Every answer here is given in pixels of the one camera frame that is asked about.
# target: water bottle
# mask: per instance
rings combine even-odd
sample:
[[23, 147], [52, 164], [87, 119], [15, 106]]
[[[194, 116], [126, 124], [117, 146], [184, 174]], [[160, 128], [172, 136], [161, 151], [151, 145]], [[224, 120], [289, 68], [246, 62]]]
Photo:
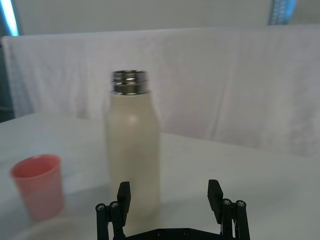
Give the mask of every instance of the water bottle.
[[160, 204], [160, 128], [147, 83], [147, 74], [141, 70], [113, 72], [105, 118], [112, 199], [121, 182], [130, 182], [131, 203], [124, 228], [128, 236], [155, 228]]

